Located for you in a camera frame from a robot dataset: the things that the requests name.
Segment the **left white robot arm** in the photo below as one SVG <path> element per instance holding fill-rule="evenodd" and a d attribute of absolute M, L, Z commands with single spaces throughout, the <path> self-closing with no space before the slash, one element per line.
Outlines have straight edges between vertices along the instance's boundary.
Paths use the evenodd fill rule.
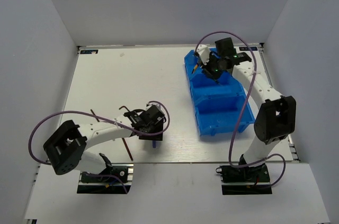
<path fill-rule="evenodd" d="M 165 114 L 157 106 L 125 112 L 112 123 L 75 124 L 73 120 L 67 120 L 44 143 L 43 149 L 56 175 L 75 169 L 107 181 L 112 175 L 108 158 L 102 153 L 93 154 L 88 149 L 120 138 L 161 135 L 165 121 Z"/>

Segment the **yellow needle-nose pliers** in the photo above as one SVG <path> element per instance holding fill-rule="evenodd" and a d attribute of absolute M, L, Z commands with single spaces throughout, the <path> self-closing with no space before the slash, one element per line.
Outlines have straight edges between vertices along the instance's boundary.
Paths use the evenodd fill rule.
<path fill-rule="evenodd" d="M 192 74 L 200 67 L 200 63 L 197 62 L 195 66 L 193 67 Z"/>

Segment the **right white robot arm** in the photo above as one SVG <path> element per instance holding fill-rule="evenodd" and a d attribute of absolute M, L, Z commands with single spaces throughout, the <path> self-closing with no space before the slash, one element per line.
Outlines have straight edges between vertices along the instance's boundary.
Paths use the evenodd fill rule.
<path fill-rule="evenodd" d="M 205 75 L 217 81 L 222 73 L 228 72 L 241 83 L 247 97 L 251 97 L 258 107 L 255 138 L 236 166 L 240 177 L 251 181 L 257 177 L 257 167 L 265 163 L 273 148 L 294 132 L 296 100 L 275 90 L 257 70 L 255 56 L 237 53 L 231 38 L 218 40 L 215 44 L 215 52 L 202 44 L 196 48 L 199 66 Z"/>

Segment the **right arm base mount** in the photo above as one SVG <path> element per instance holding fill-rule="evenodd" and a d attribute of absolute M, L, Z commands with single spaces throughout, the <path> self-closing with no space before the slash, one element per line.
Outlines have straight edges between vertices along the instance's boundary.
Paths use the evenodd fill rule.
<path fill-rule="evenodd" d="M 234 168 L 219 166 L 216 173 L 221 177 L 223 195 L 269 195 L 271 180 L 265 164 L 257 167 Z"/>

